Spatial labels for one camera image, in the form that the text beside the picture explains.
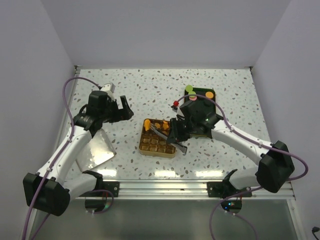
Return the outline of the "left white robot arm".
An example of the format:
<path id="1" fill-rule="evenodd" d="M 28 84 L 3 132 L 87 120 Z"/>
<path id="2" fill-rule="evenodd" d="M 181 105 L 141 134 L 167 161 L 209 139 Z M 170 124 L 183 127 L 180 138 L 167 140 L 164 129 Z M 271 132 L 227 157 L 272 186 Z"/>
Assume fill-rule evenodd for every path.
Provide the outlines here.
<path id="1" fill-rule="evenodd" d="M 79 153 L 104 123 L 127 121 L 133 117 L 127 98 L 122 95 L 120 101 L 122 108 L 110 93 L 91 92 L 88 103 L 73 117 L 64 142 L 43 167 L 23 178 L 26 204 L 30 209 L 61 216 L 73 199 L 88 192 L 95 197 L 103 193 L 103 176 L 92 170 L 83 171 L 76 180 L 66 182 L 65 179 Z"/>

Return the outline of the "green cookie tray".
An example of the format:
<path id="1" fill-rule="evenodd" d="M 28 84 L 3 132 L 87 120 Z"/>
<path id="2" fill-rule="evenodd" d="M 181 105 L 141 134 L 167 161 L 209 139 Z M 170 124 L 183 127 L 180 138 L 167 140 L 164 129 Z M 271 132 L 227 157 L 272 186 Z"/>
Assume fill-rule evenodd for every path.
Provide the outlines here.
<path id="1" fill-rule="evenodd" d="M 201 95 L 201 96 L 205 96 L 206 92 L 213 92 L 214 93 L 214 97 L 213 101 L 216 100 L 216 92 L 214 91 L 213 88 L 201 88 L 201 87 L 195 87 L 193 86 L 193 92 L 196 93 L 196 95 Z M 196 121 L 199 121 L 200 120 L 200 117 L 205 117 L 206 115 L 208 115 L 209 113 L 213 112 L 215 113 L 216 112 L 216 106 L 214 104 L 212 104 L 212 106 L 205 106 L 203 101 L 204 100 L 207 100 L 207 99 L 204 99 L 203 97 L 199 97 L 197 96 L 197 100 L 195 101 L 192 101 L 192 100 L 189 100 L 189 97 L 188 98 L 185 98 L 184 99 L 184 102 L 189 102 L 189 101 L 192 101 L 192 102 L 195 102 L 195 120 Z M 197 126 L 192 137 L 208 137 L 209 138 L 209 134 L 206 133 L 206 130 L 204 128 L 201 128 L 200 126 Z"/>

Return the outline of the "fish cookie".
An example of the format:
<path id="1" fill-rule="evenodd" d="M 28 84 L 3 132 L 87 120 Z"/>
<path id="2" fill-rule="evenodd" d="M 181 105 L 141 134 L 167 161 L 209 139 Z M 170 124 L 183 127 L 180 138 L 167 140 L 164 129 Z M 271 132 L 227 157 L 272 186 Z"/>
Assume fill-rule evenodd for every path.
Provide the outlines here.
<path id="1" fill-rule="evenodd" d="M 168 123 L 167 121 L 163 121 L 163 122 L 162 122 L 162 128 L 163 128 L 164 130 L 169 129 L 169 128 L 170 128 L 170 127 L 169 127 L 169 123 Z"/>
<path id="2" fill-rule="evenodd" d="M 144 130 L 147 132 L 151 129 L 151 121 L 149 119 L 145 119 L 143 122 Z"/>

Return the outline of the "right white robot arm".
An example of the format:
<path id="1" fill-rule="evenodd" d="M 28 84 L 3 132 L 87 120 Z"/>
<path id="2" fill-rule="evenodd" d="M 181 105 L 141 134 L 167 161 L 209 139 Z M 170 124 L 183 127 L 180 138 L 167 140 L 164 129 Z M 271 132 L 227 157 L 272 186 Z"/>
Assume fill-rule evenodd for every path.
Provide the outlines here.
<path id="1" fill-rule="evenodd" d="M 224 116 L 215 112 L 209 100 L 188 100 L 182 105 L 175 101 L 172 110 L 176 117 L 170 119 L 167 143 L 178 144 L 200 133 L 229 145 L 255 163 L 255 167 L 234 169 L 224 177 L 216 188 L 223 198 L 235 196 L 249 187 L 262 187 L 277 193 L 295 170 L 285 143 L 255 138 L 227 123 Z"/>

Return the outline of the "silver tin lid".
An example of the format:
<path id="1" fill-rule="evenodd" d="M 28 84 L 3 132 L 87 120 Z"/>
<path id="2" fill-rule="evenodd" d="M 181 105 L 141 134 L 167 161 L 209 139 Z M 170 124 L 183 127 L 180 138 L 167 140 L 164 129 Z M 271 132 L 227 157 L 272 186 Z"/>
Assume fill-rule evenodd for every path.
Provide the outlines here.
<path id="1" fill-rule="evenodd" d="M 91 171 L 115 157 L 116 154 L 107 133 L 100 129 L 80 151 L 76 163 L 81 172 Z"/>

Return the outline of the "silver metal tongs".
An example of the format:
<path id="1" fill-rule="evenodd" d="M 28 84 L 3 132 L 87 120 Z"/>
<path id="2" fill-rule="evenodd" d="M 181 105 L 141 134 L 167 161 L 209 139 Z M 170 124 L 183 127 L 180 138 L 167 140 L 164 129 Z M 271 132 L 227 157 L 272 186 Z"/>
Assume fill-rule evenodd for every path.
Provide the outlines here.
<path id="1" fill-rule="evenodd" d="M 173 138 L 169 137 L 167 134 L 162 133 L 156 128 L 154 124 L 150 125 L 150 129 L 154 131 L 159 137 L 163 138 L 167 144 L 174 146 L 176 149 L 179 149 L 183 154 L 187 153 L 188 148 L 185 145 L 173 140 Z"/>

